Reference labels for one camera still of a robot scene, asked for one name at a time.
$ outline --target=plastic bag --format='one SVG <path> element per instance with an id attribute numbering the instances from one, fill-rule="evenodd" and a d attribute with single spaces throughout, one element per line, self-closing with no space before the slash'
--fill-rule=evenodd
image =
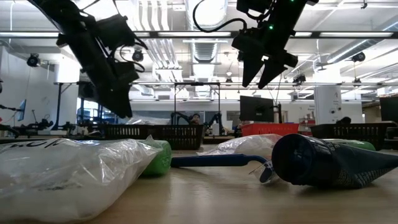
<path id="1" fill-rule="evenodd" d="M 0 222 L 91 219 L 111 206 L 159 151 L 133 139 L 0 145 Z"/>
<path id="2" fill-rule="evenodd" d="M 152 118 L 133 113 L 132 118 L 126 124 L 167 125 L 169 122 L 170 119 L 168 118 Z"/>
<path id="3" fill-rule="evenodd" d="M 260 134 L 231 139 L 219 144 L 215 149 L 198 152 L 199 156 L 245 154 L 256 155 L 270 159 L 272 149 L 282 136 L 277 134 Z"/>

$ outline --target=monitor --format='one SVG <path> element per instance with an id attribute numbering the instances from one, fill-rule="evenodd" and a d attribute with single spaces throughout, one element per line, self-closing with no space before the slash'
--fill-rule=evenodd
<path id="1" fill-rule="evenodd" d="M 25 116 L 26 99 L 22 100 L 19 105 L 19 111 L 17 112 L 17 120 L 22 121 Z"/>
<path id="2" fill-rule="evenodd" d="M 274 122 L 274 100 L 241 96 L 241 121 Z"/>
<path id="3" fill-rule="evenodd" d="M 380 110 L 382 121 L 398 122 L 398 96 L 380 97 Z"/>

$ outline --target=blue handle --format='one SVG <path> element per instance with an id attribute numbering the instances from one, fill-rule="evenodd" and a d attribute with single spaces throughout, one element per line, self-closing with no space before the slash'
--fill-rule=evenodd
<path id="1" fill-rule="evenodd" d="M 250 161 L 258 161 L 261 164 L 267 159 L 261 156 L 246 156 L 244 154 L 220 155 L 220 156 L 188 156 L 172 158 L 172 167 L 214 167 L 214 166 L 245 166 Z"/>

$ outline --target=basket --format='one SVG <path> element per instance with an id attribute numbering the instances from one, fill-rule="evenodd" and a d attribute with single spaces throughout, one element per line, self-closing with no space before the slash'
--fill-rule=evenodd
<path id="1" fill-rule="evenodd" d="M 369 124 L 320 124 L 311 127 L 312 136 L 319 139 L 348 139 L 367 141 L 377 151 L 381 150 L 388 127 L 396 127 L 394 123 Z"/>
<path id="2" fill-rule="evenodd" d="M 242 135 L 250 136 L 255 134 L 297 134 L 300 124 L 247 124 L 242 127 Z"/>
<path id="3" fill-rule="evenodd" d="M 154 139 L 168 141 L 172 150 L 198 150 L 203 142 L 203 125 L 155 125 Z"/>
<path id="4" fill-rule="evenodd" d="M 105 124 L 100 127 L 106 139 L 146 139 L 150 126 L 144 124 Z"/>

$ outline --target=table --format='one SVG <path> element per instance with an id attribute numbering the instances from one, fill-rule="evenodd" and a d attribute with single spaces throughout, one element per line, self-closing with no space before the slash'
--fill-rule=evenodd
<path id="1" fill-rule="evenodd" d="M 248 175 L 258 165 L 171 169 L 164 177 L 139 179 L 86 223 L 398 222 L 398 169 L 363 189 L 319 190 L 283 181 L 265 187 Z"/>

